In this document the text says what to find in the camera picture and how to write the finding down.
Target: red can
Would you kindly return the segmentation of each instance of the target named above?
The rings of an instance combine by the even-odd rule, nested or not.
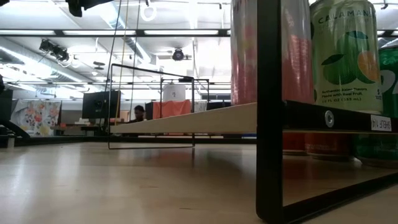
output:
[[[283,153],[292,156],[306,156],[305,133],[284,133]]]
[[[305,149],[314,159],[350,161],[353,159],[349,134],[305,134]]]

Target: calamansi can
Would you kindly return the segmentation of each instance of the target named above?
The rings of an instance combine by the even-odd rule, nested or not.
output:
[[[376,13],[367,0],[311,5],[316,104],[382,113]]]

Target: shelf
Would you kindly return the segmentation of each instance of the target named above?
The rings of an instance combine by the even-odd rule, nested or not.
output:
[[[255,133],[257,103],[111,127],[112,133]]]
[[[372,128],[375,118],[373,114],[355,111],[327,108],[324,106],[310,105],[295,101],[284,103],[285,125],[287,131],[306,130],[307,132],[333,132],[333,133],[373,133],[392,134],[398,133],[398,119],[376,115],[376,118],[390,120],[391,131],[378,131]]]
[[[398,119],[389,120],[391,131],[372,128],[373,114],[284,101],[285,132],[398,133]],[[112,126],[112,133],[255,133],[257,103]]]

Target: soda can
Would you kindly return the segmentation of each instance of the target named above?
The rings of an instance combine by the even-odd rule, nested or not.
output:
[[[304,133],[284,133],[283,154],[290,156],[306,156]]]
[[[398,136],[357,134],[355,156],[367,166],[398,168]]]
[[[382,113],[376,12],[367,0],[312,4],[315,103]]]
[[[398,118],[398,46],[379,49],[383,115]]]
[[[233,105],[257,101],[257,0],[231,1]],[[282,99],[313,103],[308,0],[281,0]]]
[[[314,159],[351,161],[353,157],[349,134],[305,134],[305,149]]]

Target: security camera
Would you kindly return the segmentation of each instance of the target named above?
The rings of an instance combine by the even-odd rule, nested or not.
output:
[[[182,49],[175,49],[172,58],[175,61],[183,60],[184,59],[184,53],[182,52]]]

